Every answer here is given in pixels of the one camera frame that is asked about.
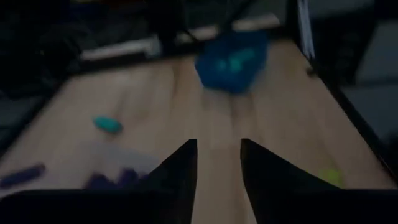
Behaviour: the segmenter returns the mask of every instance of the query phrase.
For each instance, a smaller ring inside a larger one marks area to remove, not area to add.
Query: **wooden board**
[[[317,177],[338,170],[343,187],[395,188],[321,80],[307,76],[295,44],[273,42],[268,54],[266,69],[240,96],[204,89],[194,56],[72,78],[3,157],[0,174],[44,162],[47,177],[16,190],[79,187],[94,171],[118,172],[84,142],[160,162],[197,138],[193,223],[255,223],[239,161],[240,139],[250,138]],[[120,120],[124,131],[97,130],[98,115]]]

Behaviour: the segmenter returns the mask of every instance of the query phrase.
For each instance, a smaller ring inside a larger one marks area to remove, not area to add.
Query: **table surface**
[[[393,189],[364,139],[289,39],[274,41],[250,92],[206,90],[194,56],[74,77],[33,120],[0,161],[0,175],[44,162],[38,181],[0,191],[79,188],[94,171],[116,178],[120,164],[88,142],[117,146],[161,162],[187,139],[198,139],[193,223],[255,223],[244,189],[240,139],[250,138],[319,177],[337,170],[344,188]],[[124,130],[110,136],[92,118],[106,115]]]

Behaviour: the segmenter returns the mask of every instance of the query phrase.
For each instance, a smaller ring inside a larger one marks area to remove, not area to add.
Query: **blue toy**
[[[205,87],[238,94],[249,89],[264,67],[266,51],[265,31],[229,32],[205,47],[195,68]]]

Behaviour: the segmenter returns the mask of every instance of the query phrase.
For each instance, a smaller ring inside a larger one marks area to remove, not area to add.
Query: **green toy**
[[[122,130],[122,124],[112,118],[107,118],[105,116],[96,117],[94,120],[94,125],[106,132],[117,134]]]

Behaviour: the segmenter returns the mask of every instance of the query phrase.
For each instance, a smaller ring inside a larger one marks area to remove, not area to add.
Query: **black frame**
[[[228,20],[228,22],[232,22],[234,19],[237,19],[239,15],[244,11],[245,7],[250,5],[250,2],[254,0],[247,0],[246,3],[242,4],[243,8],[237,11],[237,14],[234,14],[233,17]],[[276,40],[281,38],[292,38],[293,41],[297,44],[300,48],[300,35],[299,35],[299,24],[297,19],[297,0],[288,0],[287,1],[287,22],[285,25],[266,29],[269,34],[270,40]],[[206,44],[207,41],[201,42],[193,42],[191,44],[184,44],[178,46],[171,54],[163,55],[162,58],[156,60],[162,60],[167,57],[176,57],[179,55],[185,54],[194,54],[201,52],[203,46]],[[148,61],[153,61],[154,59],[145,58],[143,54],[127,54],[123,56],[107,58],[102,60],[96,61],[81,61],[80,62],[80,69],[76,72],[77,75],[82,75],[86,72],[94,72],[106,68],[113,68],[113,67],[123,67],[126,65],[132,65],[135,63],[143,63]],[[396,157],[394,157],[389,151],[388,148],[380,141],[380,139],[376,136],[374,131],[370,128],[367,122],[363,119],[363,117],[356,111],[354,106],[351,102],[345,97],[342,91],[339,88],[339,83],[333,79],[332,75],[327,70],[322,69],[320,64],[314,60],[309,60],[310,65],[312,68],[308,68],[308,74],[313,75],[317,74],[317,77],[322,80],[325,86],[328,88],[329,92],[338,102],[340,107],[346,113],[349,120],[354,124],[356,129],[359,131],[360,135],[364,138],[366,143],[371,148],[372,152],[375,156],[380,160],[383,167],[387,170],[393,180],[398,183],[398,162]],[[62,83],[65,81],[64,79],[60,82],[59,87],[61,87]],[[0,149],[8,148],[20,135],[20,133],[29,125],[31,119],[46,105],[46,102],[51,99],[53,95],[57,93],[57,90],[51,91],[48,93],[47,97],[45,98],[44,102],[38,105],[34,110],[32,110],[31,114],[29,114],[26,119],[21,121],[21,124],[18,127],[15,127],[12,134],[8,137],[7,141],[0,142]],[[5,153],[5,150],[0,151],[0,156]]]

